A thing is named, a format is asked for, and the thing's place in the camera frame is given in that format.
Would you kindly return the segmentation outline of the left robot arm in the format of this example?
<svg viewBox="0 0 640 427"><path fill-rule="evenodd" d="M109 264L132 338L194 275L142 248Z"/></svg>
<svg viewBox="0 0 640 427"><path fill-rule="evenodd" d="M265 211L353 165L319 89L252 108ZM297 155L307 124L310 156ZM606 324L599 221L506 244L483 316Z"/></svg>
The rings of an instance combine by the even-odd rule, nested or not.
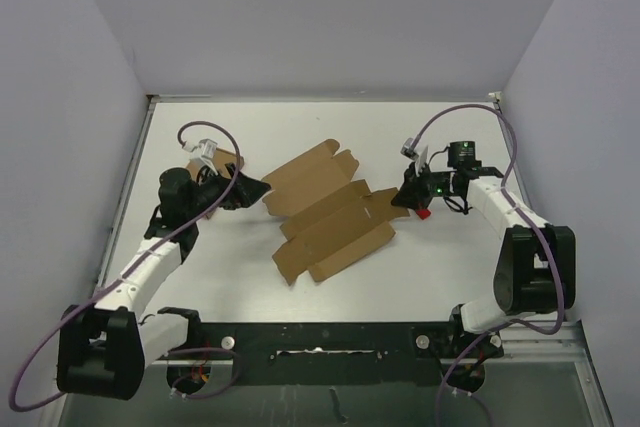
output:
<svg viewBox="0 0 640 427"><path fill-rule="evenodd" d="M197 311L165 307L150 319L143 314L191 254L200 219L217 208L249 208L271 189L232 163L225 168L225 175L212 173L202 182L183 167L160 175L159 203L132 260L88 306L65 313L56 372L61 392L129 400L155 361L207 352Z"/></svg>

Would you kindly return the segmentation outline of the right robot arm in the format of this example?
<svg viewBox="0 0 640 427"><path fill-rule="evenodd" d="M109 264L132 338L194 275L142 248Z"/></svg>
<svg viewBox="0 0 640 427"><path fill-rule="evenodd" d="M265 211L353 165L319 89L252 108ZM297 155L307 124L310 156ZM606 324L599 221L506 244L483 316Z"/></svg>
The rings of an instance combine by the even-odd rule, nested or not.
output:
<svg viewBox="0 0 640 427"><path fill-rule="evenodd" d="M559 321L576 298L576 237L536 214L506 185L497 168L476 158L473 141L450 143L446 171L433 171L427 152L417 153L408 139L401 153L410 159L399 192L391 200L424 214L435 198L463 215L483 216L501 241L492 293L459 307L460 321L444 332L446 347L464 356L477 348L481 333L534 315L555 313Z"/></svg>

